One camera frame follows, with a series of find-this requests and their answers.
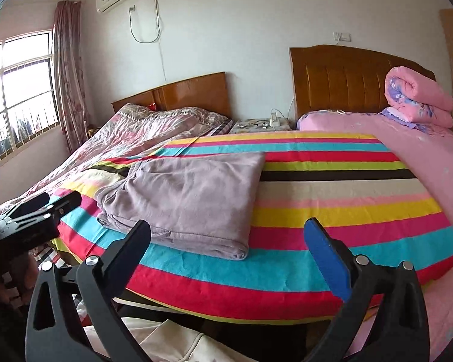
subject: striped bedsheet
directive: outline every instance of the striped bedsheet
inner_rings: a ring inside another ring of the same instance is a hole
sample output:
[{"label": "striped bedsheet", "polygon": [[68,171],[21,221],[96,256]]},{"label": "striped bedsheet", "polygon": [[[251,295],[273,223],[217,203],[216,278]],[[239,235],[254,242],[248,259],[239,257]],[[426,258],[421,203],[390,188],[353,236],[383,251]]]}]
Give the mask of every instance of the striped bedsheet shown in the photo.
[{"label": "striped bedsheet", "polygon": [[[128,284],[130,290],[226,322],[294,324],[331,317],[342,302],[329,291],[303,242],[303,224],[313,216],[354,255],[366,254],[380,265],[413,262],[422,284],[453,266],[452,225],[420,181],[374,136],[213,136],[173,141],[149,157],[248,151],[266,153],[248,257],[230,261],[151,244]],[[79,260],[102,254],[124,237],[100,226],[93,196],[98,187],[124,178],[130,165],[143,159],[105,160],[56,192],[56,197],[70,189],[82,194],[81,207],[59,225],[62,242]]]}]

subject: electrical cable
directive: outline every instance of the electrical cable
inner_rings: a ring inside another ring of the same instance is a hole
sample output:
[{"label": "electrical cable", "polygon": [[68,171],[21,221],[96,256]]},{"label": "electrical cable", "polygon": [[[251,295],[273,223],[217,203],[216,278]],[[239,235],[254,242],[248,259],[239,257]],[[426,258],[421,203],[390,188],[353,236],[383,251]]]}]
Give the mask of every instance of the electrical cable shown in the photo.
[{"label": "electrical cable", "polygon": [[288,108],[287,117],[290,117],[290,110],[292,110],[292,106],[294,104],[294,101],[295,101],[295,98],[292,98],[292,102],[290,102],[290,106]]},{"label": "electrical cable", "polygon": [[138,43],[155,43],[159,40],[159,37],[161,36],[161,28],[159,26],[159,4],[158,4],[158,0],[155,0],[155,7],[156,7],[156,33],[157,33],[157,36],[154,40],[152,41],[140,41],[138,40],[138,38],[136,38],[136,36],[134,35],[133,33],[133,24],[132,24],[132,20],[131,20],[131,9],[132,8],[129,8],[129,29],[131,30],[131,35],[133,36],[134,40]]},{"label": "electrical cable", "polygon": [[159,56],[161,58],[161,68],[163,69],[163,77],[165,78],[165,83],[168,83],[168,80],[166,79],[165,60],[163,57],[163,49],[161,48],[161,40],[158,40],[158,48],[159,48]]}]

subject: curtain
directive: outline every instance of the curtain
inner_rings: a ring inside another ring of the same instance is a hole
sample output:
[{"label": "curtain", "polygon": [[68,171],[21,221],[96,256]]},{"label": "curtain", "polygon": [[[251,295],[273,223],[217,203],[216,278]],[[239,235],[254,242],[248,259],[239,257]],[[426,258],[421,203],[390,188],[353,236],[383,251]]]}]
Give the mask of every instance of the curtain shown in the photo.
[{"label": "curtain", "polygon": [[53,72],[60,126],[73,153],[87,140],[89,114],[85,105],[80,50],[81,3],[60,1],[53,21]]}]

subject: pink bedsheet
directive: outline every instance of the pink bedsheet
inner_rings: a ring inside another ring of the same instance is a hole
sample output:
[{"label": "pink bedsheet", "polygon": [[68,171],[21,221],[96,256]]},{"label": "pink bedsheet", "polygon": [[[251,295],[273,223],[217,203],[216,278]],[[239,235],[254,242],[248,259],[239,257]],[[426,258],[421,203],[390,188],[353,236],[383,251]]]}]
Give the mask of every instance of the pink bedsheet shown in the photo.
[{"label": "pink bedsheet", "polygon": [[[375,135],[423,182],[453,224],[453,133],[426,134],[408,129],[381,115],[310,113],[301,131],[356,132]],[[428,310],[430,359],[434,360],[453,337],[453,269],[425,291]],[[351,351],[358,351],[374,319],[363,323]]]},{"label": "pink bedsheet", "polygon": [[198,107],[153,112],[128,103],[57,169],[21,196],[0,205],[0,214],[24,198],[52,194],[68,177],[102,159],[146,156],[168,141],[208,134],[227,117]]}]

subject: power outlet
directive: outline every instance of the power outlet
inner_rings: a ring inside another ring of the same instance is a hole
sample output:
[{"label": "power outlet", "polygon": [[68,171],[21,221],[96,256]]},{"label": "power outlet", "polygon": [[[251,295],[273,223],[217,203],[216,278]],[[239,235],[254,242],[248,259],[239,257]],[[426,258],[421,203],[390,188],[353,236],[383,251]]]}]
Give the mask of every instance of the power outlet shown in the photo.
[{"label": "power outlet", "polygon": [[334,35],[334,41],[337,42],[351,42],[351,34],[350,33],[339,33],[337,31],[334,31],[332,33]]}]

